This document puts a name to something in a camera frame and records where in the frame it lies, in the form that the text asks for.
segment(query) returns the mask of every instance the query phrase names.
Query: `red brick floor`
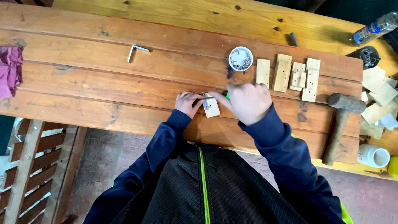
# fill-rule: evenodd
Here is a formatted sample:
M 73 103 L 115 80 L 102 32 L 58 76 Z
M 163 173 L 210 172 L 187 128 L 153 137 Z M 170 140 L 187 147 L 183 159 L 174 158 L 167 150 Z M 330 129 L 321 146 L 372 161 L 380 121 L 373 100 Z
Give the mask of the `red brick floor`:
M 88 204 L 91 205 L 112 186 L 117 175 L 134 163 L 145 151 L 151 138 L 89 129 L 67 215 L 78 215 L 77 223 L 81 223 L 90 209 Z M 265 158 L 242 152 L 238 154 L 277 188 Z M 354 223 L 398 223 L 398 182 L 320 167 L 317 169 L 329 181 L 334 195 L 341 199 Z

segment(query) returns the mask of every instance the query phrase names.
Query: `bottle label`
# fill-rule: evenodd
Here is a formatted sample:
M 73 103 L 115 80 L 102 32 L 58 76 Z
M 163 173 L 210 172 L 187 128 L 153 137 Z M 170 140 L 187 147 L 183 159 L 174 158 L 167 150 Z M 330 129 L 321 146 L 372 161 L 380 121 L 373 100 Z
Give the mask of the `bottle label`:
M 381 30 L 377 25 L 377 20 L 371 23 L 370 25 L 367 25 L 366 28 L 368 29 L 369 33 L 380 33 Z
M 357 44 L 361 44 L 369 36 L 367 28 L 364 27 L 354 33 L 354 40 Z

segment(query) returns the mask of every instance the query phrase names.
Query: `hand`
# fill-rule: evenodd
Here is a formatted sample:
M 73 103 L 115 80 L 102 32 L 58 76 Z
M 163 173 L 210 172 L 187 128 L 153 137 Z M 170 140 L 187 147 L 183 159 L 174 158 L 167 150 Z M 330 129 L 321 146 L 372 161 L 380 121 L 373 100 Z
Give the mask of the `hand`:
M 196 114 L 199 107 L 205 101 L 202 100 L 202 98 L 203 96 L 193 92 L 182 92 L 177 95 L 176 105 L 174 106 L 174 108 L 185 113 L 191 119 L 193 119 L 193 116 Z M 195 105 L 193 105 L 193 102 L 195 102 L 196 99 L 201 99 L 201 100 L 199 100 Z
M 265 84 L 228 83 L 229 98 L 219 92 L 209 94 L 224 104 L 242 123 L 249 126 L 259 122 L 272 105 L 271 95 Z

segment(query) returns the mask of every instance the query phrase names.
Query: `hammer head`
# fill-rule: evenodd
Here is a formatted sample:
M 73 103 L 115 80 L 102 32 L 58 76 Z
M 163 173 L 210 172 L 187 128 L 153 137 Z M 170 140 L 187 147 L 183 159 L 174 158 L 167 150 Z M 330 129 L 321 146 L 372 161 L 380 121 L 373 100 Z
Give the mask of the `hammer head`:
M 328 98 L 329 106 L 337 109 L 348 110 L 353 114 L 361 114 L 366 109 L 366 103 L 355 96 L 344 95 L 338 92 L 333 93 Z

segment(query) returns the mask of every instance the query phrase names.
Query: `navy blue jacket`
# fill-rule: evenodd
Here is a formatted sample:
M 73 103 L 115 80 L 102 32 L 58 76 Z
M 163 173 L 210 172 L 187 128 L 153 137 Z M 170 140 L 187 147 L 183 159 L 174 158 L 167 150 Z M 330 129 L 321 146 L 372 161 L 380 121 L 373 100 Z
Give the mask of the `navy blue jacket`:
M 146 152 L 95 200 L 84 223 L 110 223 L 162 169 L 190 122 L 190 117 L 173 110 L 169 119 L 159 125 Z M 330 223 L 352 223 L 326 179 L 318 176 L 306 142 L 292 137 L 290 126 L 281 121 L 273 104 L 256 124 L 246 126 L 239 122 L 238 125 L 254 138 L 258 151 L 268 160 L 281 195 L 303 218 L 308 221 L 313 214 L 327 217 Z

